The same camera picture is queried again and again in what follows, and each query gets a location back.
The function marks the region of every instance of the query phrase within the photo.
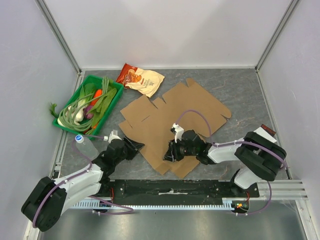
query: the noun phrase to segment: flattened cardboard box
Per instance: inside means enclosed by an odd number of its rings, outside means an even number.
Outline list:
[[[171,170],[179,178],[184,178],[199,161],[194,156],[177,162],[163,160],[169,141],[175,138],[170,131],[172,124],[184,111],[192,109],[205,116],[214,133],[231,117],[230,110],[192,78],[188,78],[186,83],[187,86],[178,83],[162,95],[163,99],[158,97],[150,102],[143,95],[134,100],[121,110],[126,120],[119,124],[126,136],[145,144],[140,152],[156,171],[163,175]],[[209,137],[205,121],[194,112],[186,113],[179,125],[185,131],[194,130]]]

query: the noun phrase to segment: chip bag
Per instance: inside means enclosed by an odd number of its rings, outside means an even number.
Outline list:
[[[150,98],[158,90],[164,78],[165,76],[155,71],[143,70],[126,63],[116,82],[124,85],[127,89],[138,90]]]

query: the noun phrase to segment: black metal plate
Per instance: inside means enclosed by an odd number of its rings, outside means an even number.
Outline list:
[[[244,191],[235,195],[231,182],[219,180],[113,180],[102,183],[96,196],[109,197],[114,189],[115,204],[120,205],[221,205],[222,198],[246,198]],[[160,194],[170,190],[174,193]],[[258,198],[258,185],[247,189],[251,198]]]

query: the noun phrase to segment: white side wall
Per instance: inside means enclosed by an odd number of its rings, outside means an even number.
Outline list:
[[[58,143],[49,103],[65,104],[77,74],[34,0],[3,0],[0,32],[0,239],[20,240],[21,207]]]
[[[290,0],[45,0],[82,68],[254,66]]]
[[[302,0],[260,75],[287,150],[320,223],[320,2]]]

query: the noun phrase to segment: green basket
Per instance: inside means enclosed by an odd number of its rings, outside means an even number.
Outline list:
[[[93,83],[95,85],[95,87],[97,89],[101,89],[102,88],[102,77],[98,77],[98,76],[93,76],[93,75],[89,75],[85,78],[85,80],[83,81],[83,83],[79,86],[79,88],[75,91],[75,93],[73,94],[73,96],[69,99],[69,101],[67,102],[67,104],[64,106],[65,108],[73,103],[74,101],[76,101],[80,95],[80,90],[82,88],[83,85],[86,85],[86,84],[91,84]],[[117,83],[117,82],[113,82],[112,83],[112,86],[116,88],[116,94],[114,96],[114,98],[112,99],[109,107],[106,109],[103,117],[101,118],[101,120],[99,121],[99,124],[98,126],[96,126],[96,129],[92,132],[92,135],[98,135],[101,128],[103,127],[105,121],[108,119],[110,113],[112,112],[112,110],[114,109],[116,103],[119,101],[123,91],[124,91],[124,86],[120,83]],[[58,124],[58,119],[55,118],[52,122],[52,124],[58,128],[61,128],[67,132],[70,132],[70,133],[73,133],[73,134],[83,134],[82,132],[78,132],[78,131],[74,131],[74,130],[71,130],[69,128],[66,128],[64,126],[60,126]]]

